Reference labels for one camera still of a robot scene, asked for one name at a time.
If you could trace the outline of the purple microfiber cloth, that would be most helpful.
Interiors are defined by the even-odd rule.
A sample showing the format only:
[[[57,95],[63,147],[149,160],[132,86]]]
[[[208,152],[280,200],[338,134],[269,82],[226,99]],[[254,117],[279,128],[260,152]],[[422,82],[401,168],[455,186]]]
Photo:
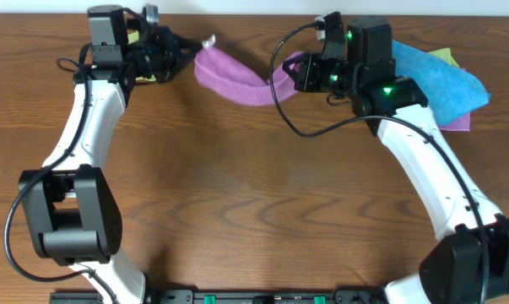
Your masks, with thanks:
[[[241,106],[274,105],[270,79],[262,79],[247,65],[217,48],[215,42],[215,35],[202,41],[202,49],[195,56],[197,82]]]

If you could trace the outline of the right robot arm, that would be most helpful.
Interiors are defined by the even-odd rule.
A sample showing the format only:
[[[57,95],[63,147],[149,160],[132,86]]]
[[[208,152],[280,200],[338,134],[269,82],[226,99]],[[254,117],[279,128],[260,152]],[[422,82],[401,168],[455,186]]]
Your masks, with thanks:
[[[323,44],[285,61],[301,92],[352,105],[396,157],[423,202],[437,244],[415,274],[371,293],[373,303],[483,303],[509,294],[509,218],[477,187],[441,127],[483,105],[472,75],[393,39],[387,19],[315,19]]]

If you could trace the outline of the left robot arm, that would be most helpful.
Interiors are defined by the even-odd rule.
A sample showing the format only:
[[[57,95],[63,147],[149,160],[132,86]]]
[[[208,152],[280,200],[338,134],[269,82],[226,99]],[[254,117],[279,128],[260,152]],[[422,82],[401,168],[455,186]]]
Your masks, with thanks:
[[[192,293],[152,288],[122,249],[122,216],[104,176],[111,138],[136,86],[165,83],[201,50],[159,23],[158,9],[88,9],[91,40],[73,60],[74,102],[57,146],[24,171],[22,209],[36,254],[83,277],[90,291],[56,291],[52,303],[190,303]]]

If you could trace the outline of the folded light green cloth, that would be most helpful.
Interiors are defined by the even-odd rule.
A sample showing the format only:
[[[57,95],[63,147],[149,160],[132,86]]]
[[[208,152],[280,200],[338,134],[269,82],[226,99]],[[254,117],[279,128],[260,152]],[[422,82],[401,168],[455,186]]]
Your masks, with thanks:
[[[134,42],[138,41],[138,39],[139,39],[139,32],[138,31],[133,31],[132,33],[129,33],[127,35],[127,38],[128,38],[128,44],[131,45]],[[149,78],[141,76],[141,77],[137,77],[136,81],[138,83],[140,83],[140,84],[152,84],[152,83],[156,82],[156,77],[154,75],[152,75]]]

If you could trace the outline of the green cloth with label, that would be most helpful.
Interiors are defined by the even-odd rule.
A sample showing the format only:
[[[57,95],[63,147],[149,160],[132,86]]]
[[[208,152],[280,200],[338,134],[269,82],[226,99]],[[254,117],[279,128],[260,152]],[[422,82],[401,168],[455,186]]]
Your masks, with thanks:
[[[452,67],[460,68],[456,60],[452,57],[452,52],[449,47],[431,51],[429,52],[429,54],[441,59],[442,61],[444,61],[445,63],[449,64]]]

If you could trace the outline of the blue microfiber cloth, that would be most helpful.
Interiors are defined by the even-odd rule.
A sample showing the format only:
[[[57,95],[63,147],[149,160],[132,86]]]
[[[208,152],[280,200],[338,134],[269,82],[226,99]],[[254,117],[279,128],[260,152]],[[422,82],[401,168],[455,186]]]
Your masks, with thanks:
[[[421,88],[439,127],[486,106],[490,93],[465,68],[455,68],[429,52],[393,42],[396,74],[412,78]]]

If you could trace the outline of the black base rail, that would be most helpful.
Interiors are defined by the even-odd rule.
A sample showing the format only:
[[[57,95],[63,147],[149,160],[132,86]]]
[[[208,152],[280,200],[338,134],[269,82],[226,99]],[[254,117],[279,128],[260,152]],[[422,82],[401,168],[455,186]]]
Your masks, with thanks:
[[[151,290],[143,299],[150,304],[387,304],[380,290],[324,291],[196,291]]]

